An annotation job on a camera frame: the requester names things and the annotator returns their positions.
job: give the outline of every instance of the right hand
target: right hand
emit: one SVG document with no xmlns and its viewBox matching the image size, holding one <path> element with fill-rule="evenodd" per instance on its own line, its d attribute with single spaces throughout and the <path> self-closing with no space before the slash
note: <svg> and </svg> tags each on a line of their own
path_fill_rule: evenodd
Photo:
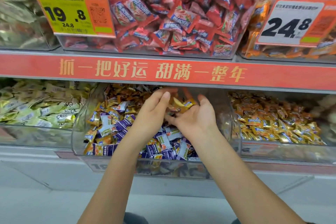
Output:
<svg viewBox="0 0 336 224">
<path fill-rule="evenodd" d="M 183 88 L 187 99 L 192 96 L 187 88 Z M 176 126 L 180 132 L 193 144 L 198 138 L 207 138 L 209 134 L 219 132 L 216 125 L 215 111 L 204 95 L 198 95 L 200 105 L 194 105 L 185 113 L 178 113 L 174 118 L 165 115 L 165 119 Z"/>
</svg>

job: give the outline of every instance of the yellow price tag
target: yellow price tag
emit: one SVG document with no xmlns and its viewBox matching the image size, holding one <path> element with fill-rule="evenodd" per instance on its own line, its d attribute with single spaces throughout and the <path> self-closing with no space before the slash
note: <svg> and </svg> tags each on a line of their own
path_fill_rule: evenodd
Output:
<svg viewBox="0 0 336 224">
<path fill-rule="evenodd" d="M 38 0 L 55 34 L 115 38 L 108 0 Z"/>
</svg>

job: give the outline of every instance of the price number 19.8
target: price number 19.8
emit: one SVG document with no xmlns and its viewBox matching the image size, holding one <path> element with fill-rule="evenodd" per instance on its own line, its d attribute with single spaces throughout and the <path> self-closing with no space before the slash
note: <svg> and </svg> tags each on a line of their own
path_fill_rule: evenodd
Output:
<svg viewBox="0 0 336 224">
<path fill-rule="evenodd" d="M 55 16 L 57 17 L 57 20 L 60 21 L 60 22 L 65 22 L 67 20 L 67 17 L 65 15 L 64 11 L 59 7 L 51 8 L 49 6 L 46 6 L 46 7 L 44 7 L 44 10 L 46 10 L 46 12 L 49 14 L 51 20 L 53 20 L 53 21 L 56 21 Z M 80 20 L 82 20 L 82 21 L 86 20 L 86 16 L 85 16 L 85 14 L 82 10 L 77 10 L 77 15 L 78 15 L 78 18 Z"/>
<path fill-rule="evenodd" d="M 261 36 L 276 36 L 276 34 L 283 34 L 284 37 L 294 38 L 295 37 L 295 30 L 297 25 L 299 24 L 301 20 L 300 19 L 292 19 L 290 22 L 288 22 L 286 25 L 281 27 L 282 25 L 282 19 L 280 18 L 272 18 L 267 23 L 269 25 L 274 24 L 274 26 L 270 27 L 269 29 L 264 30 L 261 33 Z M 306 30 L 312 22 L 312 19 L 304 19 L 299 27 L 298 30 Z"/>
</svg>

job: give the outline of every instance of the orange price tag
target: orange price tag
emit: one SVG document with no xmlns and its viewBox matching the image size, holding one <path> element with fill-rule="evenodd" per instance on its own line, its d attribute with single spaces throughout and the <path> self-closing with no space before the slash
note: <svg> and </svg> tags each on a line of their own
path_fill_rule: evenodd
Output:
<svg viewBox="0 0 336 224">
<path fill-rule="evenodd" d="M 38 0 L 55 34 L 115 38 L 109 0 Z"/>
<path fill-rule="evenodd" d="M 256 44 L 316 47 L 336 23 L 336 0 L 275 0 Z"/>
</svg>

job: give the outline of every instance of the pile of wrapped candy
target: pile of wrapped candy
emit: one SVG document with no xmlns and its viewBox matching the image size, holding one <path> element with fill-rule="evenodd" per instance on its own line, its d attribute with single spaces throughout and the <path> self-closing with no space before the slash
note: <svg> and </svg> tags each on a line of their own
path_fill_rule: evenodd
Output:
<svg viewBox="0 0 336 224">
<path fill-rule="evenodd" d="M 114 83 L 104 92 L 105 101 L 98 103 L 87 123 L 84 155 L 111 156 L 137 117 L 141 106 L 158 86 Z M 185 112 L 195 104 L 174 95 L 170 99 L 170 114 Z M 140 152 L 139 158 L 179 159 L 199 161 L 191 143 L 172 125 L 164 123 L 157 134 Z"/>
<path fill-rule="evenodd" d="M 36 0 L 0 0 L 0 48 L 51 50 L 57 46 Z"/>
<path fill-rule="evenodd" d="M 62 37 L 65 48 L 230 56 L 255 0 L 110 0 L 117 38 Z"/>
<path fill-rule="evenodd" d="M 231 104 L 243 140 L 325 145 L 310 113 L 296 103 L 279 101 L 259 92 L 232 92 Z"/>
<path fill-rule="evenodd" d="M 19 79 L 0 90 L 3 124 L 71 129 L 94 84 Z"/>
<path fill-rule="evenodd" d="M 270 58 L 319 59 L 336 54 L 336 27 L 331 30 L 328 36 L 316 48 L 255 44 L 273 1 L 261 0 L 256 5 L 256 10 L 251 17 L 248 27 L 248 41 L 241 51 L 246 58 L 265 56 Z M 329 22 L 327 19 L 324 24 L 329 25 L 332 21 Z"/>
</svg>

